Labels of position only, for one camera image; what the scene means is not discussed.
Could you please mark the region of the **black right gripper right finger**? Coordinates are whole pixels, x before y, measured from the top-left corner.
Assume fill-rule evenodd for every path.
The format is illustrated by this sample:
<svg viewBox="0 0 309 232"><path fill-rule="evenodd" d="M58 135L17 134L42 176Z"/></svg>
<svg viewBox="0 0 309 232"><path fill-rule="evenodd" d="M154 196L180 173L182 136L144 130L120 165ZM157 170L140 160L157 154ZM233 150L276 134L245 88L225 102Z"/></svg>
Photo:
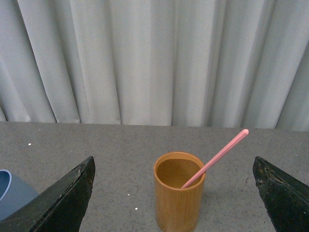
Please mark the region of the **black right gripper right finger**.
<svg viewBox="0 0 309 232"><path fill-rule="evenodd" d="M262 157L255 158L253 175L275 230L307 232L309 187Z"/></svg>

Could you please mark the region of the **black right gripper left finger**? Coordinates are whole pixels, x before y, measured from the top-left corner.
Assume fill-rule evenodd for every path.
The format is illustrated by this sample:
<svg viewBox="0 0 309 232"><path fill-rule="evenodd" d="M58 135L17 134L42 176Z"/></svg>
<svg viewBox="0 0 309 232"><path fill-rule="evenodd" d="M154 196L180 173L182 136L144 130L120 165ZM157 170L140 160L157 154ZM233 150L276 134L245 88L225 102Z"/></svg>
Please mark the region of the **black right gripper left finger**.
<svg viewBox="0 0 309 232"><path fill-rule="evenodd" d="M95 161L88 157L30 203L0 222L2 232L77 232L91 198Z"/></svg>

